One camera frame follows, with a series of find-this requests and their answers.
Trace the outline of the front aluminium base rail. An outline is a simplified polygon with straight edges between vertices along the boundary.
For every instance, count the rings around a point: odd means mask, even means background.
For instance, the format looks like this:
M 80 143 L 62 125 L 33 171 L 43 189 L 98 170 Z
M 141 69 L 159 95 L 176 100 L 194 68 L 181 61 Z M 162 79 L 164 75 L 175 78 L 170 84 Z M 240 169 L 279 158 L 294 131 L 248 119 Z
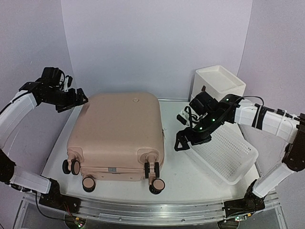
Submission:
M 92 219 L 106 223 L 116 223 L 123 225 L 148 225 L 148 226 L 179 226 L 179 225 L 200 225 L 221 220 L 228 221 L 235 219 L 237 221 L 245 220 L 242 216 L 228 217 L 223 201 L 208 201 L 198 203 L 136 203 L 136 202 L 115 202 L 98 200 L 92 198 L 78 198 L 76 210 L 73 209 L 72 215 L 82 219 Z M 257 214 L 274 208 L 276 217 L 281 213 L 281 204 L 276 191 L 271 191 L 264 199 L 265 209 L 256 211 Z M 49 218 L 44 217 L 38 212 L 36 219 L 29 218 L 27 212 L 30 212 L 29 205 L 35 204 L 35 194 L 25 194 L 23 197 L 18 214 L 15 218 L 13 228 L 21 228 L 23 223 L 42 221 Z

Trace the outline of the pink hard-shell suitcase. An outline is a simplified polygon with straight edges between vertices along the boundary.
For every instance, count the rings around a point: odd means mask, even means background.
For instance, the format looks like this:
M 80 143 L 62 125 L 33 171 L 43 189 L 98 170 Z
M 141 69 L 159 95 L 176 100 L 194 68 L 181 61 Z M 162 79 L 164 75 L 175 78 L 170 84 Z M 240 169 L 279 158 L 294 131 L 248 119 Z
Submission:
M 65 174 L 81 175 L 82 187 L 93 192 L 98 180 L 146 179 L 151 193 L 165 189 L 160 104 L 151 93 L 106 93 L 89 98 L 67 142 Z

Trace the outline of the white perforated plastic basket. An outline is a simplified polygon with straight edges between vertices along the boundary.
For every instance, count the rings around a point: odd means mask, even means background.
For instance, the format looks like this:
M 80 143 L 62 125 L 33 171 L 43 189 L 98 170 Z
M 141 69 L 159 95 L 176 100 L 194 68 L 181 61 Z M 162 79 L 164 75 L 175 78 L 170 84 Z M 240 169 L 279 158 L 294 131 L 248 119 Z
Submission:
M 226 125 L 211 137 L 208 143 L 190 146 L 185 153 L 217 184 L 236 185 L 255 164 L 257 149 Z

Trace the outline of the white three-drawer storage cabinet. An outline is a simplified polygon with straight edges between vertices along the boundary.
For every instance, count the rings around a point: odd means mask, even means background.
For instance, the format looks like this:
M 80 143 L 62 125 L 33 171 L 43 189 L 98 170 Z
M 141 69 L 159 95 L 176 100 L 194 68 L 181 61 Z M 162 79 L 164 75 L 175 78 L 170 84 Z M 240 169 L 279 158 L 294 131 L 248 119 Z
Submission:
M 205 67 L 195 71 L 191 99 L 201 91 L 220 101 L 227 94 L 243 96 L 246 83 L 221 65 Z

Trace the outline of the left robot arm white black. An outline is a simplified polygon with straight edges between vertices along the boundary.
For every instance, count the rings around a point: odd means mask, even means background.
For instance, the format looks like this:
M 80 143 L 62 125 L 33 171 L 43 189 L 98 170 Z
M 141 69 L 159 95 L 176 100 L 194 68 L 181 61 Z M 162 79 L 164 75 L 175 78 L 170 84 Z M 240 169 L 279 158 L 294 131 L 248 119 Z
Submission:
M 56 88 L 42 82 L 27 82 L 0 113 L 0 146 L 4 148 L 9 136 L 41 103 L 53 104 L 58 112 L 84 105 L 88 98 L 81 88 Z M 0 153 L 0 181 L 21 192 L 40 193 L 39 203 L 58 210 L 77 213 L 81 200 L 63 195 L 57 180 L 30 172 Z

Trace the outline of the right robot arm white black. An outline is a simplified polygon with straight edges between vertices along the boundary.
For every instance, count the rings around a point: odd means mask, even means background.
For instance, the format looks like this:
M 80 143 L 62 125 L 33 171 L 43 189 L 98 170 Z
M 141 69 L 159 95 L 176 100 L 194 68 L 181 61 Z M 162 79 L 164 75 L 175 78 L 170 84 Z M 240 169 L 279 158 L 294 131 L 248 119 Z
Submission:
M 305 168 L 305 115 L 289 114 L 253 103 L 248 96 L 228 94 L 220 101 L 201 92 L 178 115 L 186 126 L 178 131 L 175 151 L 189 150 L 211 141 L 225 123 L 250 126 L 286 142 L 284 156 L 269 172 L 254 180 L 243 198 L 224 203 L 227 216 L 254 213 L 265 208 L 265 196 L 282 181 Z

